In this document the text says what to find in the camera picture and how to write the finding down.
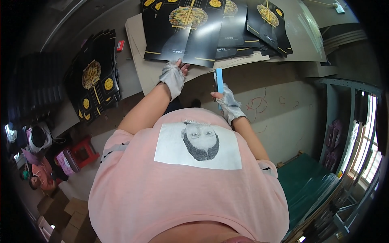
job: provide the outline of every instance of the cardboard box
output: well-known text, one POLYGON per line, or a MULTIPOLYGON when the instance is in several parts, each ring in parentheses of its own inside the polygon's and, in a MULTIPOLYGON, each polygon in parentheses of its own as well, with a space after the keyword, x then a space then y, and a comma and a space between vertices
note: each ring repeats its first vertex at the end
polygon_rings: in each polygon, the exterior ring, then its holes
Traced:
POLYGON ((73 215, 74 212, 79 212, 83 215, 88 214, 88 202, 84 200, 80 200, 78 198, 72 198, 69 203, 66 205, 65 212, 70 215, 73 215))
POLYGON ((65 243, 94 243, 96 241, 97 235, 89 219, 87 201, 72 198, 64 212, 72 214, 62 235, 65 243))
POLYGON ((96 237, 89 214, 75 212, 63 232, 62 240, 65 243, 94 243, 96 237))
POLYGON ((53 198, 44 196, 39 202, 37 209, 40 215, 45 220, 56 227, 56 230, 60 232, 66 227, 71 215, 64 211, 65 206, 69 202, 69 199, 65 196, 63 191, 59 190, 53 198))

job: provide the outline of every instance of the cardboard sheet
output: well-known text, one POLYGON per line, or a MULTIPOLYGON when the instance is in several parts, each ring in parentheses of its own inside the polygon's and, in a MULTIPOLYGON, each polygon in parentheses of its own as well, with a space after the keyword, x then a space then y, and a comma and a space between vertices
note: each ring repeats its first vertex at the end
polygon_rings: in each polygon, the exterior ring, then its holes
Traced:
MULTIPOLYGON (((159 82, 162 68, 165 61, 146 61, 143 59, 146 50, 146 38, 143 30, 142 14, 135 15, 126 21, 126 31, 131 47, 131 53, 135 63, 135 68, 142 86, 143 93, 148 94, 159 82)), ((186 76, 185 82, 212 72, 216 68, 229 68, 246 63, 269 60, 269 56, 262 56, 260 52, 254 51, 253 55, 215 61, 213 68, 192 65, 186 76)))

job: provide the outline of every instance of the person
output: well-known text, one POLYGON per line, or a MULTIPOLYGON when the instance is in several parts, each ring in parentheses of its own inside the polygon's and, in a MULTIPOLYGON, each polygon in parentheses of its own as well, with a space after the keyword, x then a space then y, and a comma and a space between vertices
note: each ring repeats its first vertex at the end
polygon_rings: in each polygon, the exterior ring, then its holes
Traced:
POLYGON ((289 212, 275 165, 226 84, 202 108, 165 115, 188 64, 168 62, 160 83, 107 140, 89 194, 102 242, 279 243, 289 212))
POLYGON ((52 176, 53 170, 45 157, 40 165, 32 165, 32 173, 33 176, 28 180, 31 189, 36 190, 40 187, 42 190, 49 191, 57 187, 52 176))
POLYGON ((69 176, 66 175, 62 168, 54 161, 55 154, 61 151, 60 145, 52 144, 51 135, 44 127, 34 126, 26 131, 26 140, 28 144, 22 150, 27 162, 34 166, 44 166, 44 161, 48 162, 52 173, 62 181, 67 181, 69 176))

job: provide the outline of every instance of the metal shelf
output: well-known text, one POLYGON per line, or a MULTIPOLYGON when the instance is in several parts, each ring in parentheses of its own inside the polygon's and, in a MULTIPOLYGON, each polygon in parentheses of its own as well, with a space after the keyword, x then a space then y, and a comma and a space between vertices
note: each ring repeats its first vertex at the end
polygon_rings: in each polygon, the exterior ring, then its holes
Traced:
POLYGON ((343 87, 349 87, 351 89, 351 107, 350 107, 350 119, 349 119, 349 128, 348 128, 348 136, 345 144, 345 148, 343 150, 343 154, 340 160, 340 164, 336 170, 336 175, 338 175, 340 168, 342 167, 342 164, 344 163, 343 160, 345 158, 348 145, 350 144, 351 134, 353 130, 353 123, 354 123, 354 111, 355 111, 355 93, 356 90, 365 91, 371 94, 375 94, 377 96, 381 95, 382 90, 378 87, 353 81, 353 80, 347 80, 347 79, 318 79, 314 83, 317 84, 325 84, 327 88, 327 121, 326 121, 326 133, 324 135, 324 141, 323 141, 323 148, 320 155, 319 162, 321 163, 324 160, 324 152, 327 148, 325 145, 325 139, 327 137, 328 132, 328 126, 338 117, 338 110, 339 110, 339 98, 338 94, 334 88, 334 86, 343 86, 343 87))

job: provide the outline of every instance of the gold circular medallion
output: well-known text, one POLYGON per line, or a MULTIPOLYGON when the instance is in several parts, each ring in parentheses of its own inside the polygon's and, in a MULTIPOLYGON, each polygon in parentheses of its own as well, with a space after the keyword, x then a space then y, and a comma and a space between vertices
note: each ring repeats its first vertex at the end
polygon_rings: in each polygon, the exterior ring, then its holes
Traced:
POLYGON ((148 7, 150 4, 152 4, 153 2, 155 2, 155 0, 147 0, 145 2, 145 6, 148 7))
POLYGON ((176 26, 190 26, 197 28, 205 24, 208 20, 207 13, 198 8, 179 7, 174 9, 169 15, 169 21, 172 25, 176 26))
POLYGON ((218 8, 221 6, 221 2, 219 0, 211 0, 209 1, 209 5, 211 5, 214 8, 218 8))
POLYGON ((238 6, 231 0, 226 1, 226 7, 224 8, 224 16, 234 16, 238 12, 238 6))
POLYGON ((162 2, 159 2, 155 5, 155 9, 159 10, 161 8, 162 2))
POLYGON ((262 18, 264 18, 266 22, 271 24, 273 27, 277 27, 280 24, 280 21, 278 20, 275 13, 273 13, 270 9, 268 9, 264 5, 262 4, 257 5, 257 10, 262 16, 262 18))
POLYGON ((105 82, 104 82, 104 88, 106 90, 111 90, 112 87, 114 86, 114 82, 112 79, 106 79, 105 82))
POLYGON ((85 109, 88 109, 88 108, 89 108, 89 105, 90 105, 90 104, 89 104, 89 100, 88 100, 88 99, 85 98, 85 99, 84 99, 84 102, 83 102, 82 104, 84 105, 84 108, 85 108, 85 109))
POLYGON ((85 89, 90 89, 93 85, 100 80, 101 65, 98 61, 93 60, 84 69, 82 74, 82 86, 85 89))

